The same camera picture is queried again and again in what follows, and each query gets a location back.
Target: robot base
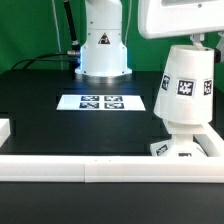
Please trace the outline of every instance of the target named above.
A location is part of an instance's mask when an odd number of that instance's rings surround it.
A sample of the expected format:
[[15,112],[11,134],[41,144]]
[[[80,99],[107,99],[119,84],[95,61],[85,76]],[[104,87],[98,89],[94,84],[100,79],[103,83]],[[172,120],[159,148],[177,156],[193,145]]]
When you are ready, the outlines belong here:
[[158,142],[151,145],[152,156],[168,157],[206,157],[204,150],[197,143],[187,145],[173,144],[172,140]]
[[87,75],[87,74],[75,74],[75,78],[77,80],[82,80],[85,82],[91,83],[106,83],[106,84],[116,84],[120,82],[126,82],[132,80],[132,73],[122,74],[117,76],[94,76],[94,75]]

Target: black tabletop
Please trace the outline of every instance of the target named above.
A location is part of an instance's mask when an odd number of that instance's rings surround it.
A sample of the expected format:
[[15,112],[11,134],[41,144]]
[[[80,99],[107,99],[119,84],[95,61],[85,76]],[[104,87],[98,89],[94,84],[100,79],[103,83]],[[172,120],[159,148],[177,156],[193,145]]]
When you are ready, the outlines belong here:
[[[77,82],[69,72],[9,71],[0,76],[0,117],[12,134],[1,154],[150,155],[168,138],[152,113],[161,74],[136,72],[112,86]],[[140,95],[145,112],[56,111],[62,94]],[[223,93],[215,90],[213,127],[223,137]],[[221,224],[223,184],[0,183],[4,224]]]
[[[162,74],[135,72],[114,85],[76,81],[68,71],[15,70],[0,76],[0,117],[12,134],[2,154],[150,155],[149,145],[170,138],[153,114]],[[146,111],[57,111],[63,94],[139,95]],[[224,94],[215,91],[213,126],[224,135]]]

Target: green wall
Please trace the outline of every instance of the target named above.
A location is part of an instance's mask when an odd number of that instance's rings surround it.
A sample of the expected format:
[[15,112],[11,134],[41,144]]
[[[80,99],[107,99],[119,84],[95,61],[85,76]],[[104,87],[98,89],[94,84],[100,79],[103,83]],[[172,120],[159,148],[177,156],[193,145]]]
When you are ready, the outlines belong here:
[[[123,4],[123,39],[128,18],[129,0]],[[63,51],[70,49],[70,38],[62,0],[55,0]],[[70,0],[78,39],[84,43],[84,0]],[[128,63],[134,71],[163,71],[171,45],[191,44],[189,37],[145,40],[137,28],[138,1],[133,1],[133,13],[128,39]],[[58,52],[51,0],[8,0],[0,6],[0,73],[16,62],[41,54]],[[217,34],[206,35],[204,45],[215,47]],[[32,68],[60,69],[59,63],[38,62]],[[216,86],[224,90],[224,64],[215,66]]]

